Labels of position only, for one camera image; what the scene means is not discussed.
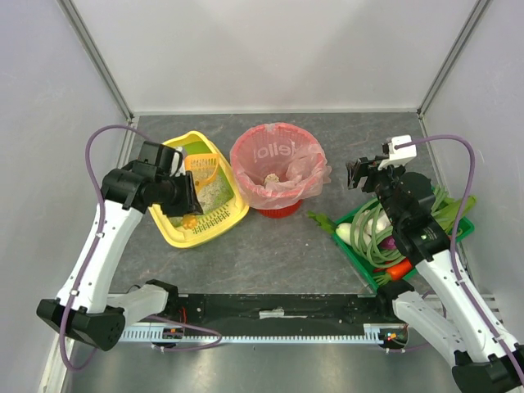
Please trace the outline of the orange litter scoop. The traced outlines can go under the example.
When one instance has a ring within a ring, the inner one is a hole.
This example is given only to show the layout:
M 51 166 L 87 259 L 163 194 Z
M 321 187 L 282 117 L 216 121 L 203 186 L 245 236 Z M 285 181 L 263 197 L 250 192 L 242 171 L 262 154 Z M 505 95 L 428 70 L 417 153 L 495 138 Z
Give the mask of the orange litter scoop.
M 216 153 L 189 155 L 185 158 L 184 164 L 185 170 L 190 171 L 192 176 L 196 171 L 205 171 L 207 173 L 205 180 L 196 182 L 193 179 L 196 193 L 205 185 L 213 182 L 219 172 L 219 156 Z

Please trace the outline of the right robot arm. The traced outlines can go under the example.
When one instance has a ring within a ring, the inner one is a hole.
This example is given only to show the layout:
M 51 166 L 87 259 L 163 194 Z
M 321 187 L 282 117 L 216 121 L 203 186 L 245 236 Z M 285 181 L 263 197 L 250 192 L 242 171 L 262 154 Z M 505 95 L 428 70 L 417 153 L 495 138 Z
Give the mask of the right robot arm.
M 462 392 L 509 392 L 523 384 L 523 345 L 495 317 L 459 263 L 454 240 L 431 214 L 431 181 L 384 157 L 347 162 L 348 187 L 374 193 L 391 222 L 398 251 L 429 283 L 442 316 L 408 284 L 388 284 L 394 316 L 448 363 Z

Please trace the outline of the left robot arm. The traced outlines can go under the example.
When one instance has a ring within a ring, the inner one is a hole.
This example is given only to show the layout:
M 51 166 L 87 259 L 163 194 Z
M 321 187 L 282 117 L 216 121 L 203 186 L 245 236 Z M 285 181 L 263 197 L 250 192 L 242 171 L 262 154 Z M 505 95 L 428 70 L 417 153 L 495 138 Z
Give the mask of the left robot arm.
M 117 299 L 108 294 L 116 267 L 134 229 L 151 206 L 169 217 L 200 215 L 192 172 L 181 147 L 144 142 L 138 158 L 102 180 L 102 202 L 69 278 L 36 314 L 55 332 L 108 351 L 124 329 L 165 310 L 176 286 L 150 280 Z

